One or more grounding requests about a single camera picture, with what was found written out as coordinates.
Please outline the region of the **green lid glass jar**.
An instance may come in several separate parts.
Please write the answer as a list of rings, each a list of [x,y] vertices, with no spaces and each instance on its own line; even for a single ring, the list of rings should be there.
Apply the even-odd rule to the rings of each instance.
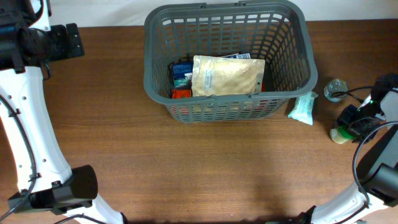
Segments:
[[[330,130],[330,138],[337,144],[344,144],[352,141],[355,137],[348,132],[347,126],[338,126]]]

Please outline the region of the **small metal tin can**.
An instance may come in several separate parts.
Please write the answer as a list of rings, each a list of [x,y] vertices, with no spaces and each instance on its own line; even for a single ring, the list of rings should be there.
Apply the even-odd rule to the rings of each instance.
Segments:
[[[334,79],[328,82],[327,85],[324,87],[324,96],[329,101],[338,103],[341,102],[346,96],[332,96],[332,94],[340,91],[348,91],[348,85],[344,80]]]

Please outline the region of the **white green snack pack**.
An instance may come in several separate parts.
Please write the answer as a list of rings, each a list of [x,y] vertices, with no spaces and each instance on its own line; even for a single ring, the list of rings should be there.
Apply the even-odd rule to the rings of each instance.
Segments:
[[[317,97],[318,95],[314,91],[310,91],[307,94],[298,97],[295,101],[295,106],[289,113],[288,117],[312,126],[313,105]]]

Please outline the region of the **blue cardboard box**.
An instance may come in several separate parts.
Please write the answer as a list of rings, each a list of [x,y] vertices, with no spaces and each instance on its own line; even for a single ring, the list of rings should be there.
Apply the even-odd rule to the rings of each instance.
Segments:
[[[191,88],[193,61],[171,63],[169,70],[176,89],[186,90]]]

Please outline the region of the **orange spaghetti packet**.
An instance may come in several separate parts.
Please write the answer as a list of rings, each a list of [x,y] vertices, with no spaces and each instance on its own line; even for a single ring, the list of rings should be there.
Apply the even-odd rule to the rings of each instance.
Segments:
[[[254,99],[254,94],[207,96],[194,101],[191,90],[173,90],[173,100],[183,103],[167,106],[174,119],[183,123],[229,121],[240,119],[261,119],[268,117],[272,110],[269,100]]]

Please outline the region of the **grey plastic shopping basket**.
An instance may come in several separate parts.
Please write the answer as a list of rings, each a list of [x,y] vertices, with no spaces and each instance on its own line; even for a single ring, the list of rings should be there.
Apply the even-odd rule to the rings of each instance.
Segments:
[[[169,4],[144,29],[144,89],[182,123],[266,118],[317,84],[305,17],[290,1]],[[258,93],[172,98],[172,65],[234,53],[265,61]]]

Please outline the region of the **beige grain bag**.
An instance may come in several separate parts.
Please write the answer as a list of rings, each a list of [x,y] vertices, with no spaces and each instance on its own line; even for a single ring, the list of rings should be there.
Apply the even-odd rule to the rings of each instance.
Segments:
[[[196,55],[192,96],[247,95],[261,91],[266,61]]]

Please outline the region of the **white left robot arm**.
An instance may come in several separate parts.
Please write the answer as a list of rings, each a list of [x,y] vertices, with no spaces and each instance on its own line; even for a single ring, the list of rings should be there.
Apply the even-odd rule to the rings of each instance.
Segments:
[[[92,166],[71,168],[45,104],[50,62],[84,55],[76,24],[51,25],[50,3],[1,2],[1,122],[17,169],[9,214],[52,212],[63,221],[126,223],[98,192]]]

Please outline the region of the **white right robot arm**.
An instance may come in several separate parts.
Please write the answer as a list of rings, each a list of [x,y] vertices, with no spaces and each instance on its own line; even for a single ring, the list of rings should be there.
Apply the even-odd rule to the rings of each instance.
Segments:
[[[329,202],[301,213],[294,223],[359,223],[372,212],[397,206],[397,75],[378,77],[368,90],[361,106],[347,106],[330,132],[358,145],[354,182]]]

